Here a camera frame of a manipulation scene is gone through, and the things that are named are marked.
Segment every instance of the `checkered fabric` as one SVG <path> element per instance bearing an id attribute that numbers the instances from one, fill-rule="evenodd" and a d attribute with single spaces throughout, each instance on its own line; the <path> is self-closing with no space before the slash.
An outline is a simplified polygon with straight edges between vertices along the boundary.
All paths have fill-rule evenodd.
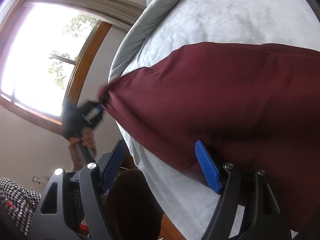
<path id="1" fill-rule="evenodd" d="M 75 205 L 79 223 L 84 218 L 81 194 L 74 192 Z M 34 212 L 42 194 L 30 191 L 18 185 L 11 179 L 0 179 L 0 201 L 11 217 L 14 224 L 21 232 L 28 237 L 31 228 Z"/>

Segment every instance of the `window glass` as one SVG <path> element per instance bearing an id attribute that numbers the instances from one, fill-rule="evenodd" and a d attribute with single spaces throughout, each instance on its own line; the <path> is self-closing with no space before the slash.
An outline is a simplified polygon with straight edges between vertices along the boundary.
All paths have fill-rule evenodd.
<path id="1" fill-rule="evenodd" d="M 97 22 L 63 6 L 35 5 L 7 57 L 2 93 L 13 103 L 60 116 L 75 61 Z"/>

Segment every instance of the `silver screw head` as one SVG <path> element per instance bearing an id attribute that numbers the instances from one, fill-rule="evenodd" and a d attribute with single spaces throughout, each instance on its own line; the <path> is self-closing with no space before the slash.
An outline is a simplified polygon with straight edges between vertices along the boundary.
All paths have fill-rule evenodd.
<path id="1" fill-rule="evenodd" d="M 89 163 L 89 164 L 87 165 L 87 168 L 88 168 L 89 170 L 93 170 L 95 167 L 97 167 L 97 164 L 96 164 L 96 163 Z"/>
<path id="2" fill-rule="evenodd" d="M 56 174 L 57 176 L 61 175 L 63 173 L 63 169 L 62 168 L 58 168 L 54 171 L 54 174 Z"/>
<path id="3" fill-rule="evenodd" d="M 225 167 L 227 170 L 232 170 L 233 167 L 234 167 L 234 165 L 233 165 L 232 163 L 226 163 L 226 164 L 224 165 L 224 167 Z"/>
<path id="4" fill-rule="evenodd" d="M 266 171 L 260 169 L 260 170 L 258 170 L 258 174 L 259 174 L 260 176 L 264 176 L 264 175 L 266 174 Z"/>

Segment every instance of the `leaves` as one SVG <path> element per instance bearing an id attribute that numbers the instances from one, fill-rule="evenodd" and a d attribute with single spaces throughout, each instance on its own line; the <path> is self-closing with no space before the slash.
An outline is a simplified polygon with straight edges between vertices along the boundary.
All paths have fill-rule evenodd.
<path id="1" fill-rule="evenodd" d="M 55 49 L 52 51 L 52 54 L 70 59 L 70 55 L 68 53 L 59 53 Z M 55 75 L 54 82 L 60 87 L 61 90 L 65 89 L 64 79 L 66 76 L 63 75 L 63 61 L 53 58 L 53 62 L 51 63 L 48 72 L 51 75 Z"/>
<path id="2" fill-rule="evenodd" d="M 91 33 L 91 30 L 98 22 L 97 19 L 92 18 L 90 16 L 79 14 L 73 18 L 70 19 L 70 22 L 67 23 L 63 28 L 63 34 L 71 34 L 73 37 L 78 38 L 79 36 L 84 37 L 85 39 L 88 38 L 88 36 Z M 56 50 L 52 51 L 52 54 L 70 59 L 69 53 L 60 53 Z M 63 67 L 66 65 L 63 61 L 53 58 L 52 63 L 48 69 L 48 72 L 51 75 L 54 75 L 54 82 L 55 84 L 61 88 L 61 90 L 65 89 L 65 75 L 63 74 Z"/>
<path id="3" fill-rule="evenodd" d="M 71 18 L 70 22 L 64 26 L 63 33 L 70 33 L 75 38 L 79 36 L 85 36 L 85 38 L 88 38 L 92 28 L 97 22 L 98 20 L 95 18 L 85 14 L 79 14 Z"/>

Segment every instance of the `blanket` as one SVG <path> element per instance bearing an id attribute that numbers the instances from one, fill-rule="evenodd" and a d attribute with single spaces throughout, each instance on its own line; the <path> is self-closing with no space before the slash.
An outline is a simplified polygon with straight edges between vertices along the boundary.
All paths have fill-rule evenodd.
<path id="1" fill-rule="evenodd" d="M 106 110 L 140 144 L 204 183 L 194 144 L 264 169 L 293 230 L 319 203 L 320 52 L 202 42 L 107 85 Z"/>

